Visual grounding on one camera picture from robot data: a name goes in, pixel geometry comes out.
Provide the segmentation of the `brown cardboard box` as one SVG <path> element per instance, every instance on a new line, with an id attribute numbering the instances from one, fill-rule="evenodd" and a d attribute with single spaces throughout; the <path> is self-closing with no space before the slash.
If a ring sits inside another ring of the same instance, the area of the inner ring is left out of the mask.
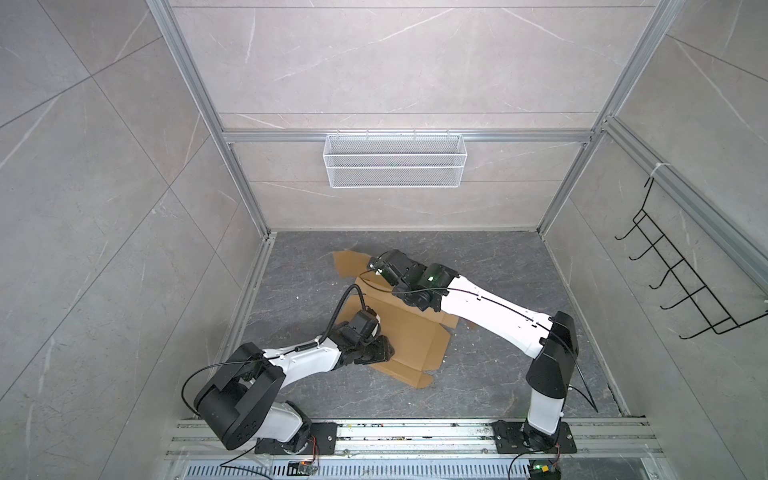
<path id="1" fill-rule="evenodd" d="M 370 257 L 366 254 L 335 251 L 333 260 L 341 278 L 361 287 L 366 305 L 380 317 L 382 334 L 394 348 L 389 361 L 370 367 L 416 389 L 430 385 L 429 373 L 442 365 L 459 318 L 405 305 L 391 294 L 392 287 L 384 279 L 367 271 Z"/>

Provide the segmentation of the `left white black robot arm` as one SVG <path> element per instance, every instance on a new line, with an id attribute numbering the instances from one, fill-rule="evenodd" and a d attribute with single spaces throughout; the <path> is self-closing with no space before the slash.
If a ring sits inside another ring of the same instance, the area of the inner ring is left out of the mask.
<path id="1" fill-rule="evenodd" d="M 280 402 L 280 391 L 304 378 L 347 365 L 389 361 L 395 353 L 387 337 L 349 343 L 329 337 L 319 343 L 263 350 L 249 342 L 238 347 L 215 371 L 192 401 L 192 411 L 204 420 L 228 450 L 246 442 L 272 440 L 290 453 L 309 441 L 311 419 L 294 403 Z"/>

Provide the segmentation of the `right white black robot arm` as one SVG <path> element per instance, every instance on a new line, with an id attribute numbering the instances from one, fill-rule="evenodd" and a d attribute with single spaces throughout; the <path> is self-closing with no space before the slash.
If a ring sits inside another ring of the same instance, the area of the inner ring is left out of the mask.
<path id="1" fill-rule="evenodd" d="M 438 264 L 428 267 L 409 289 L 413 306 L 468 320 L 531 359 L 526 373 L 531 394 L 522 432 L 533 449 L 552 448 L 578 360 L 574 319 L 561 311 L 549 316 L 516 305 Z"/>

